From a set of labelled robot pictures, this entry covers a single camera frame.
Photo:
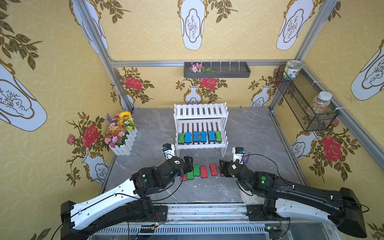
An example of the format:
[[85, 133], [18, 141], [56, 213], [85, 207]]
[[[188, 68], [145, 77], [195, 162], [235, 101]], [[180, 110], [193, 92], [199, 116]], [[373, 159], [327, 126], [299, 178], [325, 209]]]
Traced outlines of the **green eraser top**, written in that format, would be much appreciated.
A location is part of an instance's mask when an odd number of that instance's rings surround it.
[[196, 164], [194, 165], [194, 171], [193, 171], [194, 177], [199, 177], [201, 175], [201, 166]]
[[195, 178], [195, 176], [194, 176], [193, 172], [187, 173], [187, 180], [193, 180], [194, 178]]

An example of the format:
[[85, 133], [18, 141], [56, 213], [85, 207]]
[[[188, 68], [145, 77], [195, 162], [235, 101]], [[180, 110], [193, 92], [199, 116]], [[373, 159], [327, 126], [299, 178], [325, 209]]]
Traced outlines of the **green eraser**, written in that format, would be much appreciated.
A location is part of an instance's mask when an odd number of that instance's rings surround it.
[[185, 133], [178, 133], [178, 144], [185, 144]]
[[194, 176], [193, 172], [187, 173], [187, 180], [193, 180], [194, 178], [195, 178], [195, 176]]
[[221, 131], [215, 131], [215, 136], [216, 136], [216, 142], [222, 143], [223, 142], [223, 137], [222, 137], [222, 132]]
[[194, 177], [199, 177], [201, 175], [201, 166], [196, 164], [194, 165], [194, 171], [193, 171]]

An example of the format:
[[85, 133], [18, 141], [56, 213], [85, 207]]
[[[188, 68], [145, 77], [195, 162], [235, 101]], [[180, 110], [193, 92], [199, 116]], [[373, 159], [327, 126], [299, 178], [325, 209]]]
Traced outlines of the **blue eraser bottom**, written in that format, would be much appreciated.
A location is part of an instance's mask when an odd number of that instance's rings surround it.
[[200, 142], [202, 143], [207, 142], [207, 132], [200, 132]]
[[215, 142], [216, 141], [216, 132], [215, 131], [208, 131], [209, 141]]
[[185, 143], [186, 144], [192, 143], [192, 133], [185, 133]]
[[193, 132], [193, 142], [194, 143], [200, 142], [200, 132]]

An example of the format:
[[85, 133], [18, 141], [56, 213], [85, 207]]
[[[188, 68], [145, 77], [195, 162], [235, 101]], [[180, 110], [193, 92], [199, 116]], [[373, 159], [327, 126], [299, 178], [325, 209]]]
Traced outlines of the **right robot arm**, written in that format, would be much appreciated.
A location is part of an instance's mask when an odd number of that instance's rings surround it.
[[329, 191], [296, 184], [267, 172], [254, 172], [239, 161], [220, 161], [220, 172], [245, 191], [265, 199], [263, 213], [281, 218], [317, 220], [355, 238], [366, 238], [362, 204], [348, 188]]

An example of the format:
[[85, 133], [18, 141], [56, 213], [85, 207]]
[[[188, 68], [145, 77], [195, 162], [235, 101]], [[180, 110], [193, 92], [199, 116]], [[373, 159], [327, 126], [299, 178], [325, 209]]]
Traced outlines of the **white slatted wooden shelf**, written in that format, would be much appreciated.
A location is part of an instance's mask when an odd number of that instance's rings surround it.
[[[229, 111], [226, 103], [220, 104], [197, 104], [197, 105], [174, 105], [174, 120], [176, 127], [176, 150], [194, 149], [220, 149], [222, 156], [228, 148], [228, 137], [226, 132]], [[221, 131], [223, 142], [210, 142], [208, 131]], [[193, 132], [207, 132], [206, 143], [194, 143]], [[191, 144], [178, 144], [178, 133], [192, 133]]]

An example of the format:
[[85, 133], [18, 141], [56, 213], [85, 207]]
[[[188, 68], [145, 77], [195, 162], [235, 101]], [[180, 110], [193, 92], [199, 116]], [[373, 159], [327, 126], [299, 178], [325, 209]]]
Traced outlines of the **white gardening glove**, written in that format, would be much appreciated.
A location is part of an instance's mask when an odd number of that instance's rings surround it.
[[265, 198], [259, 197], [251, 192], [241, 189], [242, 201], [246, 205], [263, 205]]

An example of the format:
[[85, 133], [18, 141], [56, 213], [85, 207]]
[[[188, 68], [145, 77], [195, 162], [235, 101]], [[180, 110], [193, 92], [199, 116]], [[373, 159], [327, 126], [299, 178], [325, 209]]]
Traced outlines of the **artificial flowers in white planter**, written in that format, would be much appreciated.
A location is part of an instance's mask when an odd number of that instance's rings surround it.
[[110, 125], [105, 134], [105, 143], [116, 156], [129, 156], [132, 152], [137, 126], [131, 112], [121, 112], [111, 118], [107, 115]]

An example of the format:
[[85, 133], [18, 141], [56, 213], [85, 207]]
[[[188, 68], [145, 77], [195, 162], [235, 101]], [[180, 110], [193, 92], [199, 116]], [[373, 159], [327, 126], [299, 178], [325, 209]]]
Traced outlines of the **pink flower in tray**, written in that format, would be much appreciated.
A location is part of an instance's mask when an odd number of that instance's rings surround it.
[[192, 66], [190, 67], [190, 71], [192, 73], [213, 73], [214, 72], [212, 68], [205, 68], [202, 64], [199, 64], [199, 63], [192, 64]]

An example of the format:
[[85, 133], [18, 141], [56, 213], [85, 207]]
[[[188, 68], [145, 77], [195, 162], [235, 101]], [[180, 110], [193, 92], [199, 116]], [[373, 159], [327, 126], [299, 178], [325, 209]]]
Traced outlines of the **jar of colourful beads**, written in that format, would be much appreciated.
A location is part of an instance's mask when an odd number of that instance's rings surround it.
[[329, 92], [320, 92], [311, 103], [308, 113], [311, 116], [324, 114], [331, 103], [332, 97], [333, 95]]

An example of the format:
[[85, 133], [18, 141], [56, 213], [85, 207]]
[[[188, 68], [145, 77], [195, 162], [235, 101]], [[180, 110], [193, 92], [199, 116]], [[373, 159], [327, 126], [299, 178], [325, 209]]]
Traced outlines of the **jar with green label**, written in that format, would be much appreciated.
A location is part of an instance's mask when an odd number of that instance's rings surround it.
[[297, 74], [303, 67], [303, 63], [298, 60], [290, 60], [286, 63], [285, 69], [283, 71], [283, 78], [286, 80], [294, 80]]

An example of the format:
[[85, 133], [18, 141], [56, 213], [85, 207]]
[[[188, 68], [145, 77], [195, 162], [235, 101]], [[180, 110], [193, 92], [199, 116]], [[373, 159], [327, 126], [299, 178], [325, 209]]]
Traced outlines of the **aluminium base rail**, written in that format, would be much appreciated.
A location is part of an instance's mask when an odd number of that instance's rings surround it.
[[260, 205], [192, 204], [155, 205], [143, 217], [139, 207], [119, 207], [87, 228], [75, 231], [80, 239], [92, 235], [170, 236], [170, 235], [268, 235], [291, 239], [290, 227], [296, 220], [331, 225], [328, 213], [293, 201], [279, 201], [277, 217], [264, 217]]

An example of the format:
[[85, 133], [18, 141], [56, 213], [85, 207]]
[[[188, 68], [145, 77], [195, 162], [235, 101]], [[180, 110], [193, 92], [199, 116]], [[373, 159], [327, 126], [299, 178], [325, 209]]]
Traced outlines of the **grey wall tray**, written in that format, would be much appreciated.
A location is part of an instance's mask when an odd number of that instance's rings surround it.
[[[192, 73], [192, 64], [202, 64], [205, 68], [212, 68], [213, 73]], [[226, 78], [249, 78], [251, 69], [244, 61], [190, 61], [184, 62], [184, 77], [189, 79], [226, 79]]]

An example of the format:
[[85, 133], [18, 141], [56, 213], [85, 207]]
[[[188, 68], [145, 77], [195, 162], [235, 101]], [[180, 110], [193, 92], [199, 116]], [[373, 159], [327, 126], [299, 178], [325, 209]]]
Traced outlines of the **aluminium frame post right rear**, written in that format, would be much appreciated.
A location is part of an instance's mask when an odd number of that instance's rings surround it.
[[332, 15], [337, 1], [288, 1], [283, 13], [283, 22], [277, 37], [276, 47], [287, 51], [295, 45], [301, 32], [311, 22], [298, 48], [294, 60], [303, 61], [328, 17]]

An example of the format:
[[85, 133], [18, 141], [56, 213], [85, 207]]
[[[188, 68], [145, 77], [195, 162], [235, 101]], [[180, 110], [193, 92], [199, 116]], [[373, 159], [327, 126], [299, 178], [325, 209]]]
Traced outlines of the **aluminium frame post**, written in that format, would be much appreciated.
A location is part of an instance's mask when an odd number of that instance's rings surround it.
[[288, 1], [283, 13], [283, 22], [277, 37], [276, 47], [287, 51], [295, 45], [301, 32], [311, 22], [298, 48], [294, 60], [303, 61], [328, 17], [332, 15], [337, 1]]
[[71, 13], [74, 15], [75, 22], [82, 29], [86, 40], [94, 52], [101, 58], [102, 63], [121, 98], [120, 103], [122, 104], [122, 108], [131, 112], [134, 110], [134, 106], [127, 97], [118, 73], [112, 67], [112, 60], [108, 54], [107, 38], [97, 8], [89, 1], [69, 1], [69, 6]]

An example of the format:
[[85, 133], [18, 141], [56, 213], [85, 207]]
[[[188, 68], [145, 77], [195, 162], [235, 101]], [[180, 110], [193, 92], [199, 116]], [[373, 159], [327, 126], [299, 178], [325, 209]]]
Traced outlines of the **aluminium frame post left rear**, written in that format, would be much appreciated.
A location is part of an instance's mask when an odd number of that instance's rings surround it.
[[107, 38], [97, 8], [89, 1], [69, 1], [69, 6], [71, 13], [74, 15], [75, 22], [82, 29], [86, 40], [94, 52], [101, 58], [102, 63], [121, 98], [120, 103], [122, 104], [122, 108], [131, 112], [134, 110], [134, 106], [127, 97], [118, 73], [112, 67], [112, 60], [108, 54]]

